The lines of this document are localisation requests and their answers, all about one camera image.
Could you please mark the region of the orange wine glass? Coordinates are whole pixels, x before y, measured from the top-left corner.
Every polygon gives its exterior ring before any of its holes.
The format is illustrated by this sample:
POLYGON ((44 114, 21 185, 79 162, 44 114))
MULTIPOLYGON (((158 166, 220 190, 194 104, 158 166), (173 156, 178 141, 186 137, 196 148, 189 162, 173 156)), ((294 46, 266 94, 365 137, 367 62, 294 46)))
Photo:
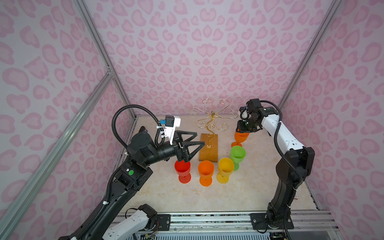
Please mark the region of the orange wine glass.
POLYGON ((240 146, 242 147, 242 143, 247 140, 249 133, 238 133, 235 132, 235 141, 231 144, 231 147, 240 146))
POLYGON ((200 175, 200 184, 204 187, 209 187, 212 182, 212 176, 214 174, 215 166, 210 161, 202 161, 198 166, 198 172, 200 175))

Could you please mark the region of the red wine glass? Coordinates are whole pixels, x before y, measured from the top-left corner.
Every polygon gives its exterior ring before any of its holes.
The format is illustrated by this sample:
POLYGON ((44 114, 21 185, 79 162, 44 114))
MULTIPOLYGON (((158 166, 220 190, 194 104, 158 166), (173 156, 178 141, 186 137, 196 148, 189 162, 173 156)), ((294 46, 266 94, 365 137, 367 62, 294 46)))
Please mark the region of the red wine glass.
POLYGON ((187 184, 191 181, 191 163, 185 161, 176 161, 175 162, 175 170, 179 175, 179 181, 182 184, 187 184))

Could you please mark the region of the green wine glass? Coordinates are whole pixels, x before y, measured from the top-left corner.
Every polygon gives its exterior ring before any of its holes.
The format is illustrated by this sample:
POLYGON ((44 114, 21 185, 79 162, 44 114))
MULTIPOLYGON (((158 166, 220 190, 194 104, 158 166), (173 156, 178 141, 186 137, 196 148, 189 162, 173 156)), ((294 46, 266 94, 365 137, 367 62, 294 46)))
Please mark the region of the green wine glass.
POLYGON ((246 150, 243 147, 234 146, 231 148, 230 159, 234 163, 234 171, 237 171, 239 169, 240 163, 244 160, 246 154, 246 150))

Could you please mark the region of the yellow wine glass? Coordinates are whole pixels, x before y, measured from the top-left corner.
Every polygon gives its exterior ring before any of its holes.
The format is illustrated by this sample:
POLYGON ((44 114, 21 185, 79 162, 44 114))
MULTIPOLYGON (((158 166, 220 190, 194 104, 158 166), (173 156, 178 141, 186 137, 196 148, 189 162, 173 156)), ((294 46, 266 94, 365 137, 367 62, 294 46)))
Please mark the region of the yellow wine glass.
POLYGON ((226 184, 235 169, 235 164, 229 158, 222 158, 218 162, 218 169, 217 181, 221 184, 226 184))

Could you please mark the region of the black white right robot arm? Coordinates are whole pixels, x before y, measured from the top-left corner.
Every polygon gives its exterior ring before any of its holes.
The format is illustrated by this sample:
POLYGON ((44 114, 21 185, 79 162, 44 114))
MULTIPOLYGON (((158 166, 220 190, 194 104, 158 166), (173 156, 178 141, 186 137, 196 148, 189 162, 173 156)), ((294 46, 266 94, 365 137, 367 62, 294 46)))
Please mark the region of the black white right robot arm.
POLYGON ((291 204, 298 188, 311 174, 315 151, 298 141, 283 123, 282 111, 270 101, 251 99, 240 107, 236 131, 255 133, 265 129, 273 137, 274 146, 281 156, 276 165, 279 177, 277 190, 269 202, 266 224, 269 229, 287 229, 291 204))

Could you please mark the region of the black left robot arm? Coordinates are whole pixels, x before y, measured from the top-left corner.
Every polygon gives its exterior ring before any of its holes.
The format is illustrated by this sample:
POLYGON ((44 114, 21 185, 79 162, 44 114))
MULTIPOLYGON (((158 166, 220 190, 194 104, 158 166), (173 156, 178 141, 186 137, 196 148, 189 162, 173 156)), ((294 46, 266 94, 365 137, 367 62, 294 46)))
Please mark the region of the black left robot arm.
POLYGON ((205 146, 195 141, 196 132, 180 131, 180 118, 167 115, 159 120, 150 110, 140 105, 127 105, 120 108, 112 118, 112 132, 123 145, 127 156, 112 173, 107 182, 104 198, 90 216, 76 231, 63 240, 126 240, 140 230, 155 232, 157 212, 147 204, 137 208, 132 216, 112 226, 120 210, 136 195, 153 174, 150 166, 176 157, 178 162, 188 163, 205 146), (116 122, 119 115, 128 109, 140 109, 155 121, 155 138, 141 129, 127 144, 118 134, 116 122))

